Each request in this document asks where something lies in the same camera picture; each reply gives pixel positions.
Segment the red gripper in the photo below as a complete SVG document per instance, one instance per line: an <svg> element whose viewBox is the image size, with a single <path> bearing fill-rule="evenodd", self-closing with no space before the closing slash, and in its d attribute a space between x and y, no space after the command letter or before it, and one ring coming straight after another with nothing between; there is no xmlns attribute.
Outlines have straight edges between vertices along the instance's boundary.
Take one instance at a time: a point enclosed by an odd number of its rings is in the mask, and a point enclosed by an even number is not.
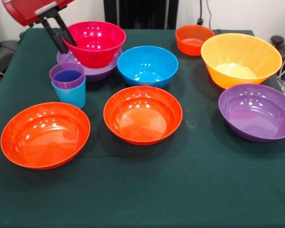
<svg viewBox="0 0 285 228"><path fill-rule="evenodd" d="M23 26L31 26L42 21L41 24L60 53L66 54L69 51L62 37L68 44L77 46L76 41L58 13L73 2L72 0L2 0L1 2L7 12ZM61 28L62 37L51 28L45 18L54 18L56 20Z"/></svg>

